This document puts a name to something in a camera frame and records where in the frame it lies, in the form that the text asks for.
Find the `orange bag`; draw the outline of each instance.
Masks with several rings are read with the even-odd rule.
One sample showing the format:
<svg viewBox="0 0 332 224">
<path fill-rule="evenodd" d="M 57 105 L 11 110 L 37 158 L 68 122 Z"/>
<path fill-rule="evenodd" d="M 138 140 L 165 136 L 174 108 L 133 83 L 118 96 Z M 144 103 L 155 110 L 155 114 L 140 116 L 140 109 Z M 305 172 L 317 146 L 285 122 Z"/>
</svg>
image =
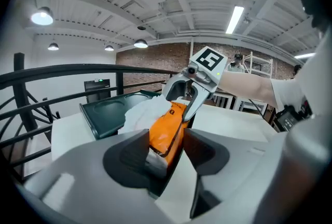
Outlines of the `orange bag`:
<svg viewBox="0 0 332 224">
<path fill-rule="evenodd" d="M 150 148 L 164 158 L 168 166 L 179 148 L 182 147 L 184 128 L 189 121 L 182 123 L 185 104 L 171 102 L 171 109 L 160 117 L 150 128 Z"/>
</svg>

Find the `robotic arm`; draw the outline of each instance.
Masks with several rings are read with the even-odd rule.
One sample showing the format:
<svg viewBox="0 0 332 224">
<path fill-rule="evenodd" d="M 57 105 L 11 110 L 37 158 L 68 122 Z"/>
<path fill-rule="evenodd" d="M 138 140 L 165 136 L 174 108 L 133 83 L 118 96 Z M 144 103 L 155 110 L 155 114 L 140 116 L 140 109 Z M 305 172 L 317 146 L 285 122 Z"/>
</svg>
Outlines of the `robotic arm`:
<svg viewBox="0 0 332 224">
<path fill-rule="evenodd" d="M 183 121 L 190 120 L 203 102 L 213 96 L 227 63 L 226 56 L 208 46 L 189 60 L 188 66 L 172 77 L 162 92 L 168 101 L 175 100 L 185 94 L 186 84 L 192 82 L 194 95 L 184 112 Z"/>
</svg>

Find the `green tray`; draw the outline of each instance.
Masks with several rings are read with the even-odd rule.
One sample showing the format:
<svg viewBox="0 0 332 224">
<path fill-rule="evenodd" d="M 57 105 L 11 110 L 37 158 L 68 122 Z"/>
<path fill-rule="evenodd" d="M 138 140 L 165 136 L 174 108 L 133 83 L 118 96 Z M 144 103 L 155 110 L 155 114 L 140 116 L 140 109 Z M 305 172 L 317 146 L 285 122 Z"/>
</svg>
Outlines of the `green tray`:
<svg viewBox="0 0 332 224">
<path fill-rule="evenodd" d="M 79 107 L 94 137 L 99 140 L 117 134 L 118 129 L 124 125 L 127 110 L 159 95 L 160 93 L 140 90 L 84 105 L 80 103 Z"/>
</svg>

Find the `metal railing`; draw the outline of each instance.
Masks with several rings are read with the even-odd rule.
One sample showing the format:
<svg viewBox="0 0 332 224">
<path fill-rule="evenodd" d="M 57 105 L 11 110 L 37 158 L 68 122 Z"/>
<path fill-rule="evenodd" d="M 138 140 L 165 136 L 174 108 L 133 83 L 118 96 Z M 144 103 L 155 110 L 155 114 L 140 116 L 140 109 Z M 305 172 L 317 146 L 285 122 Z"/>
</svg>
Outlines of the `metal railing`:
<svg viewBox="0 0 332 224">
<path fill-rule="evenodd" d="M 24 61 L 24 54 L 19 53 L 15 54 L 14 56 L 14 65 L 18 63 L 21 63 L 21 66 L 19 68 L 24 67 L 23 61 Z M 46 79 L 46 78 L 52 78 L 52 77 L 59 77 L 59 76 L 69 76 L 69 75 L 78 75 L 78 74 L 91 74 L 91 73 L 116 73 L 116 86 L 110 87 L 110 88 L 103 88 L 103 89 L 96 89 L 91 91 L 85 91 L 75 94 L 66 95 L 63 97 L 50 99 L 47 98 L 43 99 L 42 102 L 39 102 L 37 99 L 35 99 L 28 91 L 26 91 L 25 83 L 29 81 L 34 80 L 40 80 L 40 79 Z M 8 161 L 8 169 L 14 176 L 14 178 L 18 182 L 23 182 L 23 165 L 31 160 L 34 160 L 38 157 L 41 157 L 47 153 L 51 152 L 51 147 L 45 148 L 43 150 L 40 150 L 36 153 L 33 153 L 31 155 L 25 156 L 26 152 L 26 146 L 27 146 L 27 140 L 29 138 L 33 138 L 34 136 L 45 133 L 50 140 L 50 133 L 52 130 L 52 123 L 54 118 L 59 119 L 60 114 L 59 112 L 56 112 L 56 115 L 52 114 L 49 105 L 64 102 L 72 99 L 76 99 L 79 97 L 84 97 L 92 94 L 102 93 L 105 91 L 117 91 L 117 95 L 122 95 L 124 92 L 124 89 L 128 88 L 134 88 L 134 87 L 141 87 L 146 85 L 152 85 L 156 83 L 162 83 L 165 81 L 158 80 L 158 81 L 151 81 L 151 82 L 143 82 L 143 83 L 135 83 L 130 85 L 123 85 L 123 74 L 124 73 L 150 73 L 150 74 L 167 74 L 172 77 L 173 74 L 177 74 L 177 72 L 174 71 L 167 71 L 167 70 L 161 70 L 161 69 L 151 69 L 151 68 L 143 68 L 143 67 L 136 67 L 136 66 L 124 66 L 124 65 L 108 65 L 108 64 L 66 64 L 66 65 L 55 65 L 55 66 L 46 66 L 46 67 L 39 67 L 39 68 L 32 68 L 32 69 L 18 69 L 12 73 L 0 75 L 0 90 L 13 86 L 14 90 L 14 97 L 11 97 L 7 101 L 5 101 L 3 104 L 0 105 L 0 110 L 5 107 L 8 103 L 11 101 L 16 101 L 16 104 L 18 106 L 17 109 L 13 109 L 10 111 L 7 111 L 5 113 L 0 114 L 0 121 L 4 119 L 8 119 L 7 122 L 4 124 L 2 129 L 0 130 L 0 139 L 4 135 L 6 129 L 8 128 L 11 121 L 14 119 L 16 115 L 20 115 L 22 119 L 22 123 L 19 125 L 15 135 L 7 140 L 4 140 L 0 142 L 0 149 L 3 149 L 5 147 L 11 146 L 11 149 L 9 151 L 9 155 L 7 158 Z M 28 98 L 30 98 L 34 103 L 30 104 L 28 102 Z M 35 111 L 36 113 L 39 113 L 40 115 L 47 118 L 47 120 L 44 120 L 43 118 L 40 118 L 38 116 L 34 116 L 32 114 L 32 111 Z M 35 121 L 41 121 L 46 123 L 46 126 L 43 126 L 41 128 L 38 128 L 36 125 L 34 125 Z M 25 127 L 26 133 L 20 134 L 21 129 Z M 23 147 L 23 155 L 21 158 L 11 161 L 11 156 L 13 152 L 13 147 L 15 143 L 24 141 L 25 146 Z M 15 167 L 21 165 L 21 172 L 18 173 L 15 170 Z"/>
</svg>

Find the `ceiling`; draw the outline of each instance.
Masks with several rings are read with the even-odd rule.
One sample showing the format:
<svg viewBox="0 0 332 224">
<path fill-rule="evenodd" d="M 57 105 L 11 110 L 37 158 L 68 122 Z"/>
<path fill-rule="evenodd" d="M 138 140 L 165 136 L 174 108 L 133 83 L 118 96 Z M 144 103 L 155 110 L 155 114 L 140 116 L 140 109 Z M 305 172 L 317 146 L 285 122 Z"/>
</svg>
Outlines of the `ceiling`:
<svg viewBox="0 0 332 224">
<path fill-rule="evenodd" d="M 300 0 L 16 0 L 24 6 L 24 28 L 35 41 L 72 43 L 78 37 L 117 51 L 134 48 L 139 38 L 162 43 L 219 43 L 250 48 L 287 63 L 313 52 L 319 41 Z M 225 34 L 234 6 L 244 12 L 233 34 Z M 49 6 L 55 22 L 32 23 L 30 15 Z"/>
</svg>

